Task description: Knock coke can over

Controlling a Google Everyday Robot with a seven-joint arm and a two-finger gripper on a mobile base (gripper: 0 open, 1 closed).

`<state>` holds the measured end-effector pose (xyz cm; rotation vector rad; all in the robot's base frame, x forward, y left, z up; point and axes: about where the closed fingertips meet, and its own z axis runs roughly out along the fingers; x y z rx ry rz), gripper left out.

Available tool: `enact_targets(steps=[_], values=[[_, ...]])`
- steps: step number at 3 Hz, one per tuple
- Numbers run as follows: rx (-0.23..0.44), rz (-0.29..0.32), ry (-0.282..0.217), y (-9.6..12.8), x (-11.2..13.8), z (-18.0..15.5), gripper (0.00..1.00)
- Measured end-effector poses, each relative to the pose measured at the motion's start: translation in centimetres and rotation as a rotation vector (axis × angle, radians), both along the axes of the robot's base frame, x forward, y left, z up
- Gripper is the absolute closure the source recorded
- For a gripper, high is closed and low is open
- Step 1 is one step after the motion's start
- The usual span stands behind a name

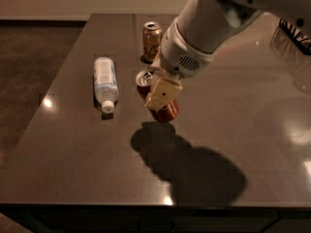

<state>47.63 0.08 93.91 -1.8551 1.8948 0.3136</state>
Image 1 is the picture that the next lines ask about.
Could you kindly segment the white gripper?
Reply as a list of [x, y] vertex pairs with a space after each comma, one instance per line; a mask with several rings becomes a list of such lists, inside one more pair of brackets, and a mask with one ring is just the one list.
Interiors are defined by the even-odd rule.
[[[174, 19], [164, 33], [160, 51], [151, 67], [161, 66], [167, 72], [181, 78], [193, 78], [207, 67], [214, 57], [213, 53], [197, 50], [188, 44], [179, 31], [177, 19]], [[175, 99], [182, 89], [180, 80], [156, 77], [145, 99], [145, 106], [150, 110], [159, 111]]]

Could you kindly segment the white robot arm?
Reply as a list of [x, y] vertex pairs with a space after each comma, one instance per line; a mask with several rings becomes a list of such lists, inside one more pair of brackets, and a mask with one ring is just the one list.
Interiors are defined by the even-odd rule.
[[207, 67], [229, 37], [264, 12], [306, 35], [311, 31], [311, 0], [189, 0], [163, 35], [152, 64], [156, 76], [146, 107], [158, 111], [168, 105], [182, 90], [181, 79]]

